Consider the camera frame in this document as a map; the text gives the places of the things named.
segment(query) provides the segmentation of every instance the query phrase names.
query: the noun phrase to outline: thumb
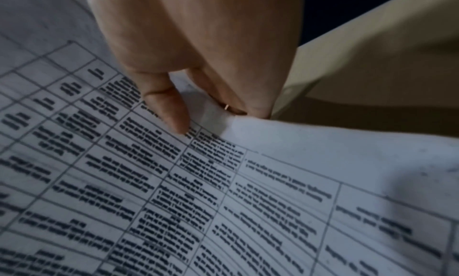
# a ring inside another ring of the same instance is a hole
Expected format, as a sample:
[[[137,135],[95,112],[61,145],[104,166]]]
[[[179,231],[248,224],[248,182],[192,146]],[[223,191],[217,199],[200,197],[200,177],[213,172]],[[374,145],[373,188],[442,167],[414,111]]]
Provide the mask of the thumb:
[[[147,106],[169,128],[179,134],[188,132],[190,116],[182,96],[175,88],[168,73],[153,74],[129,71]]]

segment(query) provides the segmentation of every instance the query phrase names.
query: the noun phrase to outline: paper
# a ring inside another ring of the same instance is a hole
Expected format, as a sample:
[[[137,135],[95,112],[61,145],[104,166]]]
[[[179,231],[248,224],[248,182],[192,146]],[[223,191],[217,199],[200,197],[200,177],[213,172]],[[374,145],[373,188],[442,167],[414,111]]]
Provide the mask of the paper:
[[[232,117],[180,75],[174,135],[61,1],[0,0],[29,7],[1,16],[0,275],[459,274],[458,140]]]

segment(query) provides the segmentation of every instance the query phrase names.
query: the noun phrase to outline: skin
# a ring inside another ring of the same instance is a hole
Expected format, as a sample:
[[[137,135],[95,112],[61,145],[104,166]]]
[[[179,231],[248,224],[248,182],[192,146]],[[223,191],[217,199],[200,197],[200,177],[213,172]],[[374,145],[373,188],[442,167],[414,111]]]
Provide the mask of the skin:
[[[268,118],[290,70],[302,0],[88,0],[145,102],[177,133],[187,107],[168,73],[186,70],[217,101]]]

